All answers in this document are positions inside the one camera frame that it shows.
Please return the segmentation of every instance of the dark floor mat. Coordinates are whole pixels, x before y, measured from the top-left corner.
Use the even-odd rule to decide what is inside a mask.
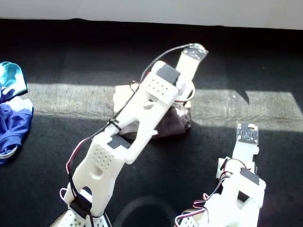
[[[0,23],[7,31],[0,61],[20,65],[28,82],[22,97],[35,108],[22,150],[0,166],[1,226],[46,227],[63,213],[64,165],[75,145],[111,116],[114,86],[138,79],[158,54],[189,42],[209,51],[194,79],[192,129],[151,141],[123,167],[109,218],[123,226],[170,226],[215,188],[218,158],[232,154],[239,121],[260,127],[258,175],[267,188],[259,226],[302,226],[302,32],[78,20]],[[16,26],[24,29],[19,37]],[[174,66],[178,56],[165,61]],[[137,207],[125,216],[132,204]]]

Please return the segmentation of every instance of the black cable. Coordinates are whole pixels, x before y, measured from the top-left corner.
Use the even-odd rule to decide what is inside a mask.
[[[136,93],[136,91],[134,91],[133,88],[132,88],[132,85],[133,85],[133,84],[139,84],[139,85],[140,85],[140,82],[133,80],[132,82],[129,83],[129,87],[130,87],[130,89],[132,90],[132,92],[133,92],[133,93]]]
[[[146,69],[143,71],[142,75],[141,75],[141,78],[140,78],[140,81],[142,82],[147,71],[154,65],[154,63],[156,63],[156,61],[158,61],[160,58],[162,58],[164,55],[172,52],[172,51],[176,51],[176,50],[179,50],[179,49],[183,49],[183,48],[186,48],[186,47],[190,47],[190,46],[195,46],[195,44],[185,44],[185,45],[182,45],[182,46],[176,46],[174,48],[171,48],[165,52],[163,52],[162,54],[160,54],[158,57],[156,57],[147,67]]]

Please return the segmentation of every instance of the blue fabric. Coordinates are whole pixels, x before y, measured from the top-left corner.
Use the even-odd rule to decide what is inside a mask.
[[[0,102],[5,102],[18,94],[27,92],[22,70],[17,64],[9,61],[0,64],[0,87]]]
[[[33,106],[29,99],[15,97],[0,104],[0,155],[9,154],[30,129]],[[0,165],[9,158],[0,159]]]

